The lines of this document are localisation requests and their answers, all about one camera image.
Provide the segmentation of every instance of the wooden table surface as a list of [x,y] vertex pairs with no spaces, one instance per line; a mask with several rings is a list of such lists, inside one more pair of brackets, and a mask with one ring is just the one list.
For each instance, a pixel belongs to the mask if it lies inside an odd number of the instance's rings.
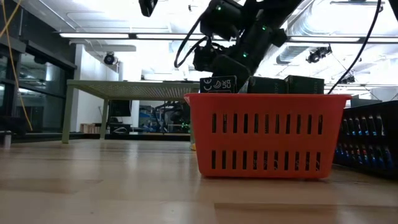
[[189,142],[77,140],[0,151],[0,223],[398,223],[398,185],[206,179]]

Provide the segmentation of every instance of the black box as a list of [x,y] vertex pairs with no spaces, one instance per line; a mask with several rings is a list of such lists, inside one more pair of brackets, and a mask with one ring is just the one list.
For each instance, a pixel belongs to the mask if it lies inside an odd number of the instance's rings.
[[285,81],[289,94],[324,94],[325,81],[321,78],[289,75]]
[[236,76],[200,79],[200,93],[236,93]]
[[277,78],[249,77],[239,93],[286,93],[286,82]]

